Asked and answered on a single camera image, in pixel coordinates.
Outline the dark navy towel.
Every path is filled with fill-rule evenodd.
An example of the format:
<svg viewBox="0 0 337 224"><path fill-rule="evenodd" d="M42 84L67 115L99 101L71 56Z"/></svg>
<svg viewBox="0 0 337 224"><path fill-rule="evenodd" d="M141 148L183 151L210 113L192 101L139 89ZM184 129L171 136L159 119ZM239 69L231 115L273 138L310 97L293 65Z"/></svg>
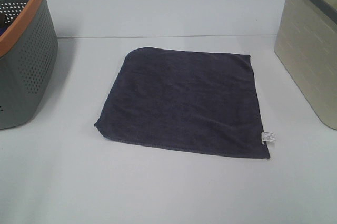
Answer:
<svg viewBox="0 0 337 224"><path fill-rule="evenodd" d="M135 49L125 57L95 127L122 143L270 158L248 54Z"/></svg>

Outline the grey basket with orange rim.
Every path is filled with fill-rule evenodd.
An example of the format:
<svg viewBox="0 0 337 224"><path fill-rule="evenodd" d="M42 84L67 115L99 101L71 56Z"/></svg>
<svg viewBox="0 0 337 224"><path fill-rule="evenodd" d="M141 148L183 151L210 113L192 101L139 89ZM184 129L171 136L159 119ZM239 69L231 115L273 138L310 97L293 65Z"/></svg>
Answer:
<svg viewBox="0 0 337 224"><path fill-rule="evenodd" d="M58 40L47 0L1 0L1 129L35 114L54 69Z"/></svg>

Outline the beige basket with grey rim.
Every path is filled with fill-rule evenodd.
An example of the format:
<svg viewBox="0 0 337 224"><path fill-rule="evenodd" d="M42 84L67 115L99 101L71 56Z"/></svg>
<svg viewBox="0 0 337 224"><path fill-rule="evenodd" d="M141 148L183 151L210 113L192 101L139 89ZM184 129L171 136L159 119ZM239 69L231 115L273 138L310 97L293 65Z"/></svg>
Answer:
<svg viewBox="0 0 337 224"><path fill-rule="evenodd" d="M285 0L274 51L321 122L336 129L336 0Z"/></svg>

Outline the dark items inside grey basket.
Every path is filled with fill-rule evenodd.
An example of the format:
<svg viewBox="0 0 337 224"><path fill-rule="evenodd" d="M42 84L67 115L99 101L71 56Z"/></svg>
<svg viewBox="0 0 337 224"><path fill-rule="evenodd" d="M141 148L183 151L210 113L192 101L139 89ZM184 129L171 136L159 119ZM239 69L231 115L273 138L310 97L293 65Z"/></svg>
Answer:
<svg viewBox="0 0 337 224"><path fill-rule="evenodd" d="M0 35L2 35L7 30L6 20L7 20L7 16L1 13L0 15Z"/></svg>

